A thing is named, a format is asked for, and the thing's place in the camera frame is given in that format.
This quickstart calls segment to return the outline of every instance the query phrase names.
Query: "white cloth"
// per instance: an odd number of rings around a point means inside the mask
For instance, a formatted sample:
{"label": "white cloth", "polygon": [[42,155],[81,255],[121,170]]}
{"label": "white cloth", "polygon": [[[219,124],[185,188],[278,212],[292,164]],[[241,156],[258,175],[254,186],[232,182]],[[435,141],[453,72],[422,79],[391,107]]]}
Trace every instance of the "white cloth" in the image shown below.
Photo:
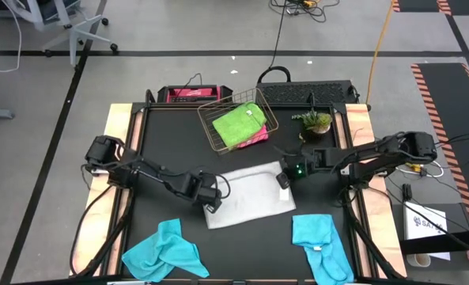
{"label": "white cloth", "polygon": [[[223,199],[218,210],[211,214],[204,209],[208,229],[232,226],[296,209],[290,188],[283,190],[276,180],[282,171],[277,161],[223,174],[231,186],[231,194]],[[217,178],[222,196],[227,194],[227,185]]]}

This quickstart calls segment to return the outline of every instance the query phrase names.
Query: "green towel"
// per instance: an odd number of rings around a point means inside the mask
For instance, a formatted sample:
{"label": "green towel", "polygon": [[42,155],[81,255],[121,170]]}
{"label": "green towel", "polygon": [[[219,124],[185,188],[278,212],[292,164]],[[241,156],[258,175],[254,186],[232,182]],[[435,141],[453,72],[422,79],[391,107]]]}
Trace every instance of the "green towel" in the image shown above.
{"label": "green towel", "polygon": [[263,111],[254,102],[246,102],[213,121],[227,147],[237,146],[255,135],[266,123]]}

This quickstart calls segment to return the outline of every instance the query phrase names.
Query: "chair wheel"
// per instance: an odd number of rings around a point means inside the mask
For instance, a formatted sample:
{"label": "chair wheel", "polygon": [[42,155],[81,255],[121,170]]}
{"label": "chair wheel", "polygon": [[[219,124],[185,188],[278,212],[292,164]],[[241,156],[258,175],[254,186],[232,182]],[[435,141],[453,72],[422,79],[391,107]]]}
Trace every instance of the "chair wheel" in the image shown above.
{"label": "chair wheel", "polygon": [[113,51],[113,53],[118,52],[118,45],[117,45],[117,44],[111,44],[111,45],[109,46],[109,48],[111,48],[111,50]]}

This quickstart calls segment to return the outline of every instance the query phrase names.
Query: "potted plant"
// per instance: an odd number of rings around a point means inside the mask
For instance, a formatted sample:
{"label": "potted plant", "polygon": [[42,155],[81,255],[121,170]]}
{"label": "potted plant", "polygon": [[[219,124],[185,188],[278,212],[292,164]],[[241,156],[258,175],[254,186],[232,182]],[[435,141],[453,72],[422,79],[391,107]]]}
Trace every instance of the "potted plant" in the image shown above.
{"label": "potted plant", "polygon": [[329,114],[317,111],[306,112],[301,115],[292,116],[293,120],[303,120],[303,134],[305,138],[319,138],[331,129],[332,117]]}

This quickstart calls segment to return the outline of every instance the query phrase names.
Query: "small succulent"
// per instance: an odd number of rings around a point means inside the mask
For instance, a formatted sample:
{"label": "small succulent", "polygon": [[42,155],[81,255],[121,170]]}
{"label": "small succulent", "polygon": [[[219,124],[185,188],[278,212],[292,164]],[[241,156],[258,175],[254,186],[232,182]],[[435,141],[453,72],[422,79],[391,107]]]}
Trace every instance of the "small succulent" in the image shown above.
{"label": "small succulent", "polygon": [[319,113],[317,111],[306,112],[301,115],[292,116],[293,120],[302,119],[303,125],[307,130],[311,130],[317,134],[323,134],[329,129],[332,117],[329,114]]}

